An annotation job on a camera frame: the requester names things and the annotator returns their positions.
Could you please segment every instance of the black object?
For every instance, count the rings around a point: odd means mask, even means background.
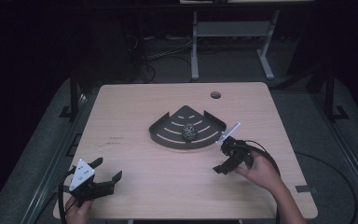
[[[198,136],[198,130],[194,124],[186,124],[182,127],[182,136],[185,140],[193,141]]]
[[[102,163],[103,158],[98,158],[92,163],[89,163],[89,166],[92,169],[95,169]],[[58,187],[58,206],[60,210],[60,219],[63,224],[66,224],[65,210],[63,204],[63,182],[65,181],[66,177],[68,177],[69,175],[73,175],[75,173],[75,170],[76,167],[74,166],[70,171],[68,171]],[[122,173],[122,171],[118,172],[115,176],[112,177],[111,181],[103,183],[94,183],[93,180],[95,175],[93,175],[75,190],[70,191],[70,193],[76,198],[80,206],[85,201],[90,201],[93,199],[104,197],[106,195],[111,195],[114,193],[115,184],[121,179]]]
[[[183,127],[192,124],[198,130],[197,138],[185,139],[182,135]],[[217,141],[226,129],[226,124],[212,114],[204,111],[200,113],[189,107],[182,106],[170,117],[165,114],[149,128],[150,138],[158,144],[176,149],[195,149],[207,147]]]
[[[253,166],[254,160],[251,156],[251,151],[256,151],[263,156],[265,156],[272,164],[274,169],[279,174],[279,168],[275,160],[267,153],[266,150],[259,149],[257,147],[249,146],[246,144],[246,141],[236,140],[235,138],[229,136],[221,146],[223,154],[229,156],[229,158],[223,162],[223,164],[215,166],[213,169],[218,173],[223,173],[224,175],[233,171],[241,163],[245,162],[248,168]]]
[[[115,190],[115,184],[121,179],[122,173],[122,171],[118,172],[115,176],[112,177],[111,181],[103,183],[94,183],[93,180],[95,175],[93,175],[90,179],[77,187],[75,190],[70,191],[70,193],[77,199],[79,204],[82,204],[85,201],[90,201],[113,194]]]
[[[71,73],[71,76],[69,78],[69,86],[71,90],[71,106],[70,107],[65,106],[62,109],[59,118],[69,118],[70,121],[74,121],[78,112],[78,104],[77,104],[78,95],[77,95],[77,82],[76,82],[75,72]]]

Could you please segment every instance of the circular hole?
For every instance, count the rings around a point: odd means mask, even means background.
[[[218,91],[213,91],[211,92],[211,97],[214,99],[219,99],[220,97],[222,97],[222,94],[220,94],[220,92]]]

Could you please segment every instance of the dark background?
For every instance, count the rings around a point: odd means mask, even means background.
[[[275,38],[301,36],[289,69],[292,76],[323,63],[334,69],[358,104],[358,3],[329,2],[317,1],[306,16],[283,10]],[[145,34],[190,34],[191,13],[180,13],[178,19],[172,13],[146,12]],[[89,14],[47,1],[0,1],[0,190],[71,72],[83,75],[83,91],[104,82],[131,81],[126,74],[135,55],[126,51],[123,34],[139,33],[138,14],[128,15]]]

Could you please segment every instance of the black curved plate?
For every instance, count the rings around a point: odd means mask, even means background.
[[[198,130],[197,138],[188,141],[182,136],[182,127],[188,123],[194,124]],[[171,117],[165,114],[149,128],[150,137],[156,143],[176,149],[195,149],[207,147],[217,141],[226,129],[226,124],[212,114],[200,113],[188,105],[182,106]]]

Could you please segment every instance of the white metal frame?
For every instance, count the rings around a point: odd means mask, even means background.
[[[266,42],[262,49],[257,50],[257,56],[264,69],[266,78],[273,79],[274,75],[266,56],[279,12],[279,10],[275,10],[270,21],[198,21],[197,12],[194,12],[191,78],[193,80],[200,78],[197,56],[197,41],[199,36],[264,36]]]

